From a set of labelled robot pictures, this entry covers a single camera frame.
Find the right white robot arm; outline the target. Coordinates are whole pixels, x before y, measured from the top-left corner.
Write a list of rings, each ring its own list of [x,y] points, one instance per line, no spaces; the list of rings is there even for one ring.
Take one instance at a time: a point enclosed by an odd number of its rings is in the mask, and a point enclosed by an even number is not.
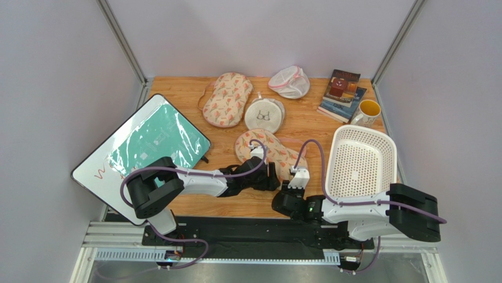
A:
[[[437,198],[404,184],[374,195],[334,198],[316,195],[304,198],[303,189],[286,187],[272,200],[272,209],[292,220],[314,225],[336,225],[345,237],[365,241],[401,233],[421,242],[439,242]]]

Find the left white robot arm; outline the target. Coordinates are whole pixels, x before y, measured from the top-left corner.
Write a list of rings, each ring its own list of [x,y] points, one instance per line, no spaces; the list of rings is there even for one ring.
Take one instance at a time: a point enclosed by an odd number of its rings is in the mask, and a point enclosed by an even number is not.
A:
[[[167,207],[180,195],[237,196],[245,189],[274,191],[280,187],[275,164],[252,157],[241,165],[217,170],[176,166],[169,157],[130,173],[120,187],[123,201],[137,218],[145,219],[159,234],[174,232],[178,223]]]

